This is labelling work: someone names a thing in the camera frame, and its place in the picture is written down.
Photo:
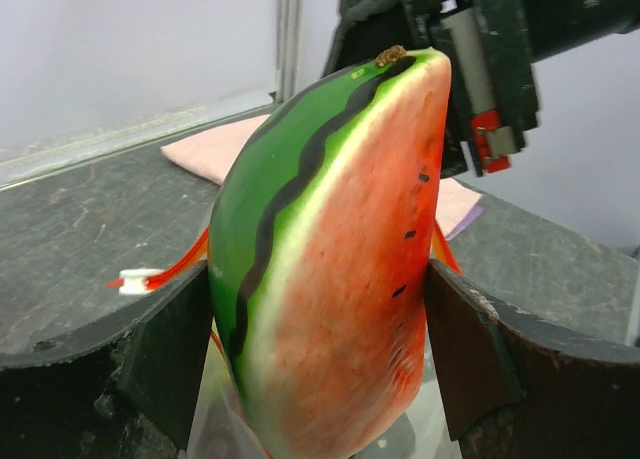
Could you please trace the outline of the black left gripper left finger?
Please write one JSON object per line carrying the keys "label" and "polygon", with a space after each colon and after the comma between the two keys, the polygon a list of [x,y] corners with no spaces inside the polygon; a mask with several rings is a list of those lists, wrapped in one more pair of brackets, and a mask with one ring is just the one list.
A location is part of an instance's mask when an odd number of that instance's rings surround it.
{"label": "black left gripper left finger", "polygon": [[1,357],[4,458],[176,458],[212,324],[207,265],[31,351]]}

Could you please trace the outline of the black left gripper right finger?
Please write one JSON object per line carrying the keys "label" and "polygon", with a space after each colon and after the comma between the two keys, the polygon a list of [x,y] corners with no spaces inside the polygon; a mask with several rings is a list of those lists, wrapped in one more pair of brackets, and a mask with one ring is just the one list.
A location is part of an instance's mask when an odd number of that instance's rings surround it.
{"label": "black left gripper right finger", "polygon": [[448,432],[463,457],[638,457],[637,348],[555,325],[438,260],[425,304]]}

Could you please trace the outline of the clear zip top bag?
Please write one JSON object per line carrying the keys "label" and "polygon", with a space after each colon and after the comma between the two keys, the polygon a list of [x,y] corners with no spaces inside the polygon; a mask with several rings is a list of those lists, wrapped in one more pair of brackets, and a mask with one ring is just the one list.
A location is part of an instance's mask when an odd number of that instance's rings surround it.
{"label": "clear zip top bag", "polygon": [[[209,230],[204,229],[173,266],[125,269],[106,283],[121,295],[142,296],[160,289],[205,258]],[[217,331],[209,339],[191,435],[181,458],[266,458],[242,417]],[[418,396],[391,428],[357,454],[359,458],[459,458],[457,443],[445,437],[442,400],[436,395],[432,353],[426,353],[425,378]]]}

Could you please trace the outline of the toy peach slice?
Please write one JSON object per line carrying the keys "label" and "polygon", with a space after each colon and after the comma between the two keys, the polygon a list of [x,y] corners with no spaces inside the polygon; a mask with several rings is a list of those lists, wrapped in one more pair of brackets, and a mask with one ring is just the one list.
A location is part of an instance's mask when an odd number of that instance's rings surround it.
{"label": "toy peach slice", "polygon": [[334,72],[276,109],[223,182],[215,322],[275,458],[349,458],[419,392],[451,75],[432,48]]}

